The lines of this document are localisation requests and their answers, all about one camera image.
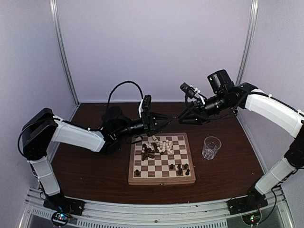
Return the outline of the dark rook corner piece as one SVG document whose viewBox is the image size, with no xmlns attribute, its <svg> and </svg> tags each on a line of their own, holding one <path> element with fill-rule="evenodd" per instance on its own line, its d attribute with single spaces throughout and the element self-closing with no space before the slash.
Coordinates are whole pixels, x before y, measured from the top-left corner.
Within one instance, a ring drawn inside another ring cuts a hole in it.
<svg viewBox="0 0 304 228">
<path fill-rule="evenodd" d="M 135 175 L 136 176 L 140 176 L 141 174 L 140 174 L 140 171 L 139 170 L 135 170 Z"/>
</svg>

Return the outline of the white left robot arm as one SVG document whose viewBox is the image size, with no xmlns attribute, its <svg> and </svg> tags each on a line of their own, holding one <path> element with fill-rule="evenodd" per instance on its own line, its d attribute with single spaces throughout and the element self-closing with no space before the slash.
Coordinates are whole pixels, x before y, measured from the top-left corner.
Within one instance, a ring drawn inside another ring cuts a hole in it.
<svg viewBox="0 0 304 228">
<path fill-rule="evenodd" d="M 27 159 L 49 202 L 58 211 L 68 207 L 61 187 L 47 158 L 50 142 L 66 143 L 93 152 L 109 153 L 123 139 L 142 134 L 153 136 L 165 128 L 172 117 L 141 108 L 139 118 L 126 117 L 118 106 L 110 107 L 102 116 L 102 126 L 91 129 L 64 120 L 50 108 L 42 109 L 26 123 L 18 137 L 19 153 Z"/>
</svg>

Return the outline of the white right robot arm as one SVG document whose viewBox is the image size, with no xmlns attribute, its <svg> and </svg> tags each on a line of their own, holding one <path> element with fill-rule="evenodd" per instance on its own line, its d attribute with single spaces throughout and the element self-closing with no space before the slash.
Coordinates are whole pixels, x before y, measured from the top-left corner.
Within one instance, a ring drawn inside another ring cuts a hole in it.
<svg viewBox="0 0 304 228">
<path fill-rule="evenodd" d="M 243 204 L 252 210 L 261 203 L 263 195 L 304 167 L 304 113 L 250 83 L 235 85 L 224 69 L 207 79 L 215 94 L 210 98 L 204 97 L 193 85 L 183 83 L 180 86 L 185 93 L 186 109 L 179 116 L 179 123 L 200 125 L 224 118 L 220 114 L 223 110 L 231 113 L 242 108 L 265 117 L 294 138 L 283 158 L 249 189 Z"/>
</svg>

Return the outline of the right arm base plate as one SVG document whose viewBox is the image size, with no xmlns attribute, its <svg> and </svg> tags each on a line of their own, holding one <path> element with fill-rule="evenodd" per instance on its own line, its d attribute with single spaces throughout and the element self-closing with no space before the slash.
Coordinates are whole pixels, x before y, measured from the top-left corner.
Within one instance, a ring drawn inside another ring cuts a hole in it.
<svg viewBox="0 0 304 228">
<path fill-rule="evenodd" d="M 263 197 L 245 196 L 241 198 L 231 198 L 227 201 L 228 210 L 231 215 L 245 213 L 259 208 L 266 207 L 268 202 Z"/>
</svg>

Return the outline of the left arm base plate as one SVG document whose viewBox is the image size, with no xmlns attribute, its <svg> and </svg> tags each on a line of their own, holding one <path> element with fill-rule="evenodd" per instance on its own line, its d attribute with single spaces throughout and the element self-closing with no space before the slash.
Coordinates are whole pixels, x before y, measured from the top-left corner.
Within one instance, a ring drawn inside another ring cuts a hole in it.
<svg viewBox="0 0 304 228">
<path fill-rule="evenodd" d="M 44 200 L 43 206 L 67 215 L 81 216 L 84 211 L 85 202 L 82 200 L 65 198 L 62 202 L 52 203 L 46 199 Z"/>
</svg>

